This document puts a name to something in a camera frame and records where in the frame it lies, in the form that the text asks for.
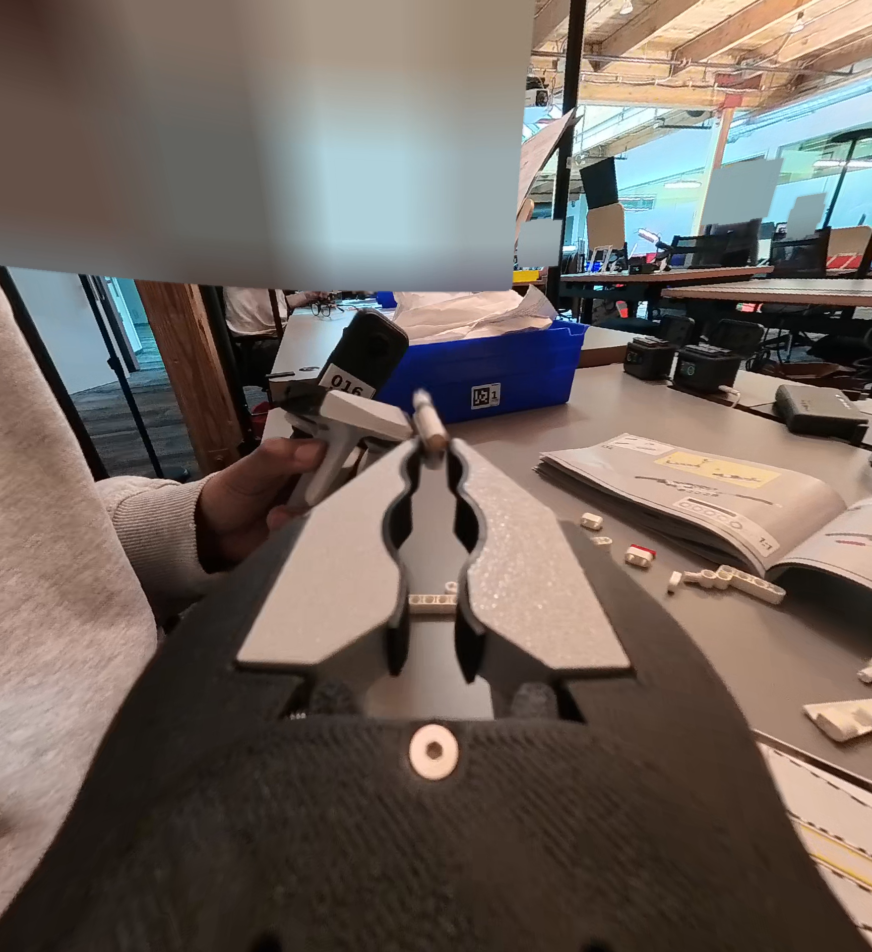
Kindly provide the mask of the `white angled lego beam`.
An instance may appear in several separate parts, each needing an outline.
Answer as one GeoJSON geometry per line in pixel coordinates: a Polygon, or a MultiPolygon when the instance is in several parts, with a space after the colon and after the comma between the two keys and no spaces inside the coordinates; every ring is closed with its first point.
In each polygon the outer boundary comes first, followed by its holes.
{"type": "Polygon", "coordinates": [[[779,605],[786,596],[786,589],[758,576],[748,574],[728,565],[717,570],[703,569],[695,572],[685,572],[680,576],[678,585],[696,586],[708,590],[734,589],[758,601],[767,604],[779,605]]]}

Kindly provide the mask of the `white lego panel piece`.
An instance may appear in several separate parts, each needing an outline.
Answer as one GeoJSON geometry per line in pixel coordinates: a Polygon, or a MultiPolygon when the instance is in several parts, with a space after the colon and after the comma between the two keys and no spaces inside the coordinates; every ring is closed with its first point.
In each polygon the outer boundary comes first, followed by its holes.
{"type": "Polygon", "coordinates": [[[872,698],[804,705],[803,712],[836,744],[872,734],[872,698]]]}

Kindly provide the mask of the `blue plastic bin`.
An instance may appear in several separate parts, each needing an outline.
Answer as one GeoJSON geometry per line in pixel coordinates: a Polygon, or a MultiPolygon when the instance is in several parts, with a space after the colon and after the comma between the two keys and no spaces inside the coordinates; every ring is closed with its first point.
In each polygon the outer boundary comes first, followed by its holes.
{"type": "Polygon", "coordinates": [[[444,423],[560,406],[569,399],[586,330],[559,319],[546,329],[411,345],[376,400],[410,413],[422,388],[444,423]]]}

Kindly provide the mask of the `open lego instruction booklet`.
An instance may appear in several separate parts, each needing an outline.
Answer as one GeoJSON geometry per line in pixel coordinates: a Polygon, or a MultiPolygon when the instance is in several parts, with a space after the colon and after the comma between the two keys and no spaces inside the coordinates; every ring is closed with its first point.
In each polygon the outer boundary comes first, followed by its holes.
{"type": "Polygon", "coordinates": [[[776,586],[790,570],[816,571],[872,593],[872,496],[847,504],[807,474],[630,433],[544,453],[536,470],[630,506],[720,567],[776,586]]]}

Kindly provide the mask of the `printed sticker sheet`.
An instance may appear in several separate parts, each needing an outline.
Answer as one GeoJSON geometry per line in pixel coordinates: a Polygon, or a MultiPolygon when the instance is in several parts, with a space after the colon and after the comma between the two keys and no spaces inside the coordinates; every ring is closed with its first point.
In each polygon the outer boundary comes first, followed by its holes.
{"type": "Polygon", "coordinates": [[[790,753],[758,746],[805,850],[872,948],[872,792],[790,753]]]}

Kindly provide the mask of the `person's grey sweatshirt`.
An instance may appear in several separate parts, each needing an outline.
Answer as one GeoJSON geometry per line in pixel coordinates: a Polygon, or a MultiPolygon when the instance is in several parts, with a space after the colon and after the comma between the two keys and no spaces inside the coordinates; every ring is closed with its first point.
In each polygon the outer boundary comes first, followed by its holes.
{"type": "Polygon", "coordinates": [[[0,916],[155,647],[144,592],[0,289],[0,916]]]}

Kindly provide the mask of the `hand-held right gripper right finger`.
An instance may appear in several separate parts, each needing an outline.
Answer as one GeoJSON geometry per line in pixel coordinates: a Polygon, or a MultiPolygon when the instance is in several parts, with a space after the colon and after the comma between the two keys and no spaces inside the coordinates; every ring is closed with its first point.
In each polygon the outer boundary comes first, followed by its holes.
{"type": "Polygon", "coordinates": [[[630,660],[556,515],[455,438],[453,531],[466,551],[454,646],[467,682],[562,684],[630,672],[630,660]]]}

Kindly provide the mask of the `small grey lego piece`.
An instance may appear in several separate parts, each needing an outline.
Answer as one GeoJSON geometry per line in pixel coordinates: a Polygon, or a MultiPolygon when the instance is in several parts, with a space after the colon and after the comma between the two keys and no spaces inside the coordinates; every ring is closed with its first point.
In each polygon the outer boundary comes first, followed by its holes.
{"type": "Polygon", "coordinates": [[[449,448],[450,437],[435,408],[430,393],[418,388],[412,396],[412,421],[426,465],[435,470],[440,467],[449,448]]]}

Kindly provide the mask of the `wooden post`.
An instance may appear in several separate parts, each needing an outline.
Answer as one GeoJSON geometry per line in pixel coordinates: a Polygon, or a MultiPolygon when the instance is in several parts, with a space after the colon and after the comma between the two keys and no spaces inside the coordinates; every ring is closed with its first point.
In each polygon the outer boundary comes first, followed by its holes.
{"type": "Polygon", "coordinates": [[[236,463],[245,443],[219,336],[198,285],[135,280],[204,475],[236,463]]]}

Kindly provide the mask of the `black steel pillar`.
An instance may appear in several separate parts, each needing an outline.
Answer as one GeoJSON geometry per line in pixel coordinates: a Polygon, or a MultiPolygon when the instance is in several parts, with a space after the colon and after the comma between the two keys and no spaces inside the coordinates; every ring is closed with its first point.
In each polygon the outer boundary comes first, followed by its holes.
{"type": "Polygon", "coordinates": [[[571,1],[561,101],[561,111],[562,115],[566,117],[566,123],[559,140],[558,165],[552,204],[552,218],[553,221],[561,227],[561,236],[557,243],[556,263],[548,267],[546,289],[549,303],[555,308],[559,306],[561,294],[561,256],[570,186],[569,162],[572,156],[574,141],[574,111],[578,104],[578,90],[585,36],[585,16],[586,2],[571,1]]]}

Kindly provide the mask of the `black power adapter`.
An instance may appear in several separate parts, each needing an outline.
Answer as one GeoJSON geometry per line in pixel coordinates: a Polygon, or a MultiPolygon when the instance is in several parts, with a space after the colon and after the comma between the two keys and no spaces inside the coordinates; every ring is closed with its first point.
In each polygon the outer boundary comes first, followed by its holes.
{"type": "Polygon", "coordinates": [[[836,388],[780,385],[773,410],[794,434],[838,439],[853,446],[864,441],[869,429],[869,418],[836,388]]]}

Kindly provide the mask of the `person's left forearm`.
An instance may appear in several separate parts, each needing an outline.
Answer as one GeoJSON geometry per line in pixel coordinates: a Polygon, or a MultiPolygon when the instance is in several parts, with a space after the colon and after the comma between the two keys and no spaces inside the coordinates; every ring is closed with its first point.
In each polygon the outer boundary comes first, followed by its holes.
{"type": "Polygon", "coordinates": [[[121,476],[96,482],[112,528],[158,615],[189,607],[215,580],[200,562],[197,543],[197,508],[207,481],[121,476]]]}

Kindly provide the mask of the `crumpled white paper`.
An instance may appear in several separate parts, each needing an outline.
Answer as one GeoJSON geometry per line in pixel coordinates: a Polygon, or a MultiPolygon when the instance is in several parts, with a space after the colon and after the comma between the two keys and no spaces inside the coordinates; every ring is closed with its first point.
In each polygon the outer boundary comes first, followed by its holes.
{"type": "Polygon", "coordinates": [[[394,324],[412,346],[547,329],[558,317],[536,287],[504,292],[395,292],[394,324]]]}

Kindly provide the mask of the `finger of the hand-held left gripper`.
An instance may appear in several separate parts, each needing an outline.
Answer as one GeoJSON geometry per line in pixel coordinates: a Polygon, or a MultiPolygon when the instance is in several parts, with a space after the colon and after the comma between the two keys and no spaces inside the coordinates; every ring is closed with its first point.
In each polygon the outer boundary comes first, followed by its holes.
{"type": "Polygon", "coordinates": [[[400,443],[414,435],[405,411],[387,403],[328,390],[323,397],[320,416],[331,422],[354,427],[373,439],[400,443]]]}

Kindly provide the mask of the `black battery charger case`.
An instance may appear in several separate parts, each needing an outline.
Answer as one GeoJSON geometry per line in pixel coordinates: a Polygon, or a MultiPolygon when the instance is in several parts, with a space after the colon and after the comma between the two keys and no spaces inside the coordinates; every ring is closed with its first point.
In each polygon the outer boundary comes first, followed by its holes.
{"type": "Polygon", "coordinates": [[[677,355],[691,343],[694,327],[694,319],[685,314],[664,316],[650,333],[627,344],[623,371],[647,382],[668,380],[677,355]]]}
{"type": "Polygon", "coordinates": [[[700,395],[732,388],[741,366],[761,350],[764,333],[764,326],[751,321],[718,321],[703,341],[680,349],[671,384],[700,395]]]}

